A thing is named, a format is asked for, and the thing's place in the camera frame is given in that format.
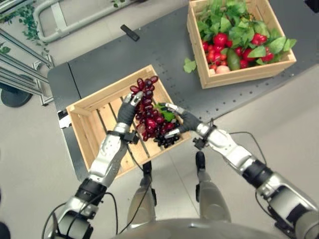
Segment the robot finger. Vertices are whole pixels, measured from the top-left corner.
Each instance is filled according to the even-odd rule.
[[[143,92],[142,91],[137,92],[131,101],[131,105],[136,107],[139,104],[139,102],[142,100],[142,97],[143,97]]]
[[[182,107],[179,107],[171,103],[160,103],[160,105],[165,106],[168,111],[176,113],[180,116],[182,116],[182,114],[185,112],[185,110]]]

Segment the gray floor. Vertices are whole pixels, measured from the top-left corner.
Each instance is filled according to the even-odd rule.
[[[125,19],[128,21],[134,17],[128,21],[132,28],[151,21],[152,17],[146,14],[150,2],[157,6],[153,18],[185,4],[180,0],[168,7],[170,1],[151,0],[128,7],[50,44],[55,62],[72,59],[119,36],[122,33],[118,27],[125,23]],[[252,132],[269,166],[319,204],[318,75],[317,65],[280,89],[219,118],[215,123],[228,131]],[[79,185],[58,127],[55,106],[40,106],[38,97],[33,97],[18,109],[0,103],[0,118],[0,188],[3,196],[0,221],[8,224],[13,239],[39,238],[50,210],[73,195]],[[260,156],[248,136],[241,135],[236,139]],[[195,153],[189,141],[153,161],[158,219],[198,217]],[[233,222],[286,238],[259,209],[253,188],[217,153],[209,149],[205,153],[207,171],[222,191]],[[140,178],[141,172],[135,169],[117,179],[109,189],[118,201],[120,228],[125,225],[128,206]],[[93,238],[114,235],[113,204],[109,198],[104,201],[92,222],[95,227]]]

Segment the bunch of grapes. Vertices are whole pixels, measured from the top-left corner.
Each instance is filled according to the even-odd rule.
[[[158,76],[152,76],[144,81],[138,78],[138,86],[131,86],[130,90],[134,94],[143,91],[143,97],[137,106],[137,115],[135,118],[139,122],[137,130],[138,133],[143,136],[143,141],[147,141],[149,138],[155,138],[154,142],[157,142],[159,147],[164,146],[167,148],[179,140],[179,137],[175,136],[170,139],[165,139],[164,135],[172,129],[177,128],[179,122],[176,119],[173,119],[171,122],[166,121],[163,114],[152,105],[153,91],[155,90],[154,83],[158,80]]]

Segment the metal frame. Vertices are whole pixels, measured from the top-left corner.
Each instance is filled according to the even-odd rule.
[[[99,12],[97,12],[89,17],[81,19],[81,20],[77,21],[76,23],[73,23],[69,26],[66,25],[59,1],[60,0],[47,0],[44,3],[40,4],[39,6],[37,6],[34,10],[33,18],[37,24],[38,36],[39,36],[41,41],[52,42],[54,40],[62,38],[64,36],[68,35],[69,33],[90,24],[91,22],[93,22],[99,18],[102,18],[110,13],[113,13],[121,8],[124,8],[124,7],[134,3],[136,0],[127,0],[123,3],[121,3],[121,5],[118,8],[115,8],[115,7],[113,7],[113,5],[111,5],[105,9],[103,9],[103,10],[101,10],[101,11],[99,11]],[[49,36],[44,36],[39,16],[40,16],[41,12],[44,11],[45,9],[47,9],[48,7],[51,7],[57,28],[53,34],[51,34]]]

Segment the black stand base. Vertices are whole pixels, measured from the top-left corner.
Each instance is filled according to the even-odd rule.
[[[6,90],[1,92],[1,101],[8,107],[20,107],[26,104],[32,97],[32,94],[18,90],[16,93],[12,93]]]
[[[4,223],[0,223],[0,238],[1,239],[10,239],[9,228]]]

